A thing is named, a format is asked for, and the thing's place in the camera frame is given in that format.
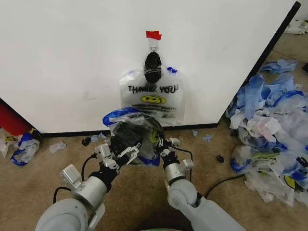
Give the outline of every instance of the white plastic bag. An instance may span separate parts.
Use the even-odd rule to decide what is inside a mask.
[[[181,73],[161,67],[162,77],[147,82],[143,67],[127,73],[120,80],[122,107],[133,107],[158,121],[176,126],[184,117],[184,88]]]
[[[58,151],[59,149],[64,149],[66,147],[66,143],[63,143],[62,141],[59,143],[55,143],[55,144],[51,144],[49,146],[49,151],[51,153],[55,153],[56,151]]]

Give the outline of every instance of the small black object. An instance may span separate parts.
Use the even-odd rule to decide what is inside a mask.
[[[221,155],[217,156],[217,160],[221,163],[223,163],[225,161],[225,158],[223,158]]]
[[[91,142],[91,137],[87,137],[87,138],[84,138],[81,143],[83,146],[88,146],[88,144]]]
[[[146,57],[144,63],[144,76],[149,83],[156,83],[162,77],[161,64],[159,55],[151,52]]]

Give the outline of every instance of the black cable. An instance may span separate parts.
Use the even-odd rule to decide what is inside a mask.
[[[89,160],[91,160],[91,159],[94,159],[94,158],[95,158],[95,159],[97,158],[97,154],[96,154],[96,153],[94,153],[94,154],[92,154],[91,156],[89,156],[89,157],[85,160],[85,162],[83,162],[82,169],[81,169],[81,179],[82,179],[82,181],[85,181],[84,171],[85,171],[85,167],[86,167],[87,162],[88,162]]]
[[[170,146],[170,147],[172,147],[172,148],[174,148],[174,149],[176,149],[176,150],[179,150],[179,151],[182,151],[182,152],[185,152],[185,153],[189,153],[190,155],[191,155],[191,160],[193,160],[193,154],[192,154],[192,152],[191,151],[188,151],[188,150],[185,150],[185,149],[181,149],[181,148],[178,148],[178,147],[175,147],[175,146]],[[192,181],[192,168],[191,168],[191,170],[189,171],[189,181],[191,182]]]
[[[241,178],[241,177],[243,177],[243,176],[245,176],[245,174],[241,174],[241,175],[236,176],[236,177],[226,178],[226,179],[224,179],[224,180],[222,180],[222,181],[220,181],[220,182],[214,184],[214,185],[207,191],[207,193],[205,194],[205,198],[207,199],[209,193],[210,193],[216,186],[218,186],[219,184],[221,184],[221,183],[223,183],[223,182],[225,182],[225,181],[228,181],[228,180],[233,180],[233,179]]]
[[[60,189],[71,191],[71,189],[70,189],[70,188],[67,188],[67,187],[62,187],[62,186],[58,187],[58,188],[54,191],[54,194],[53,194],[53,202],[52,202],[53,204],[56,203],[56,201],[57,201],[57,193],[58,193],[58,191],[59,191]]]

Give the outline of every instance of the brown carpet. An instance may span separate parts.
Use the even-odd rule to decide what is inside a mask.
[[[202,136],[211,134],[213,140],[205,143]],[[201,194],[219,180],[233,176],[229,159],[239,141],[230,136],[225,121],[218,128],[199,129],[198,137],[186,130],[169,131],[168,137],[179,138],[181,147],[194,154],[195,168],[192,182]],[[81,144],[83,137],[44,139],[33,161],[24,166],[14,166],[9,157],[0,161],[0,230],[30,231],[35,228],[40,215],[52,204],[55,188],[63,185],[59,172],[74,164],[80,171],[83,161],[93,153],[99,142],[88,147]],[[54,154],[49,145],[63,140],[67,147]],[[223,164],[216,155],[225,157]],[[178,152],[188,158],[188,154]],[[90,160],[86,176],[97,169]],[[167,202],[164,186],[165,173],[160,167],[124,167],[114,180],[111,191],[105,196],[106,213],[96,230],[136,231],[149,228],[173,228],[189,231],[189,221]],[[69,197],[70,192],[59,192],[58,200]],[[275,199],[265,204],[257,192],[244,185],[244,178],[225,182],[215,188],[209,199],[218,203],[249,231],[307,230],[308,209],[298,202],[290,208]]]

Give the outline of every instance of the pile of plastic bags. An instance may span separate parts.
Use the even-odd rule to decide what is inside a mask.
[[[261,74],[241,87],[226,116],[245,146],[237,147],[231,167],[245,174],[246,186],[265,202],[274,197],[308,206],[308,98],[283,73],[270,84]]]

